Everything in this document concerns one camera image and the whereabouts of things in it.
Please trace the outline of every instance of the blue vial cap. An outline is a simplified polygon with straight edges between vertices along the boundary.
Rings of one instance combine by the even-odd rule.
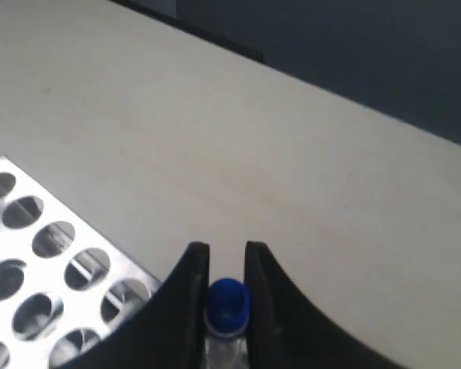
[[[249,321],[250,293],[246,286],[232,278],[215,281],[207,292],[205,322],[217,337],[241,335]]]

